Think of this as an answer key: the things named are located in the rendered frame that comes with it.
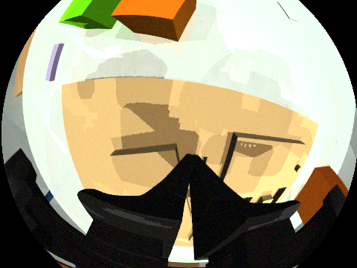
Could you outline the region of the pale yellow square board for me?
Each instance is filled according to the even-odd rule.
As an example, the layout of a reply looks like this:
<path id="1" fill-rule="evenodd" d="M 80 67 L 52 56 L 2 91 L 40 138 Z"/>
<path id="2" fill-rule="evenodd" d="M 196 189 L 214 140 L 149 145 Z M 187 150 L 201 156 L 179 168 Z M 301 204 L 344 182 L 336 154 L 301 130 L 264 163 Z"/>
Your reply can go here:
<path id="1" fill-rule="evenodd" d="M 280 104 L 185 80 L 119 77 L 62 85 L 69 153 L 81 185 L 140 196 L 185 154 L 258 202 L 280 202 L 309 157 L 318 124 Z"/>

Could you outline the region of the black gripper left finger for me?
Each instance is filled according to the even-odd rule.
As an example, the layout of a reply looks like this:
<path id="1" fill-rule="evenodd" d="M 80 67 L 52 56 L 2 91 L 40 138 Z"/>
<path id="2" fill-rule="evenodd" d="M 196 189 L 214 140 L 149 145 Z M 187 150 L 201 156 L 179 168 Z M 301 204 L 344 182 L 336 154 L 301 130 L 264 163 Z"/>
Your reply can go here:
<path id="1" fill-rule="evenodd" d="M 161 239 L 161 258 L 169 258 L 184 217 L 192 170 L 193 155 L 185 154 L 163 181 L 140 196 L 114 196 L 94 188 L 78 191 L 77 196 L 91 218 L 125 232 Z"/>

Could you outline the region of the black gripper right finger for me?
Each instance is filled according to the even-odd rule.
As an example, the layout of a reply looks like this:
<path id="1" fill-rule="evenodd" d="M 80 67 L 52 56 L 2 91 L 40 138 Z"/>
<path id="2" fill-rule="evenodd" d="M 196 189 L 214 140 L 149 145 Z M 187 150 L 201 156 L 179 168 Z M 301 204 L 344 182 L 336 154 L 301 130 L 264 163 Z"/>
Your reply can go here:
<path id="1" fill-rule="evenodd" d="M 208 260 L 210 254 L 241 233 L 291 218 L 301 203 L 298 200 L 246 202 L 199 155 L 193 155 L 190 205 L 194 260 Z"/>

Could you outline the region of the green cube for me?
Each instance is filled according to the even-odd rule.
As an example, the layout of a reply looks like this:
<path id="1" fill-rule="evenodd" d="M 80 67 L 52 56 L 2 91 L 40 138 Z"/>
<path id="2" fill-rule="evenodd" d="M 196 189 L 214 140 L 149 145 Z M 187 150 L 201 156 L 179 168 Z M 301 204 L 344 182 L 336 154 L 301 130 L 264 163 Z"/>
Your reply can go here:
<path id="1" fill-rule="evenodd" d="M 83 29 L 112 29 L 116 18 L 113 14 L 121 0 L 73 0 L 59 23 Z"/>

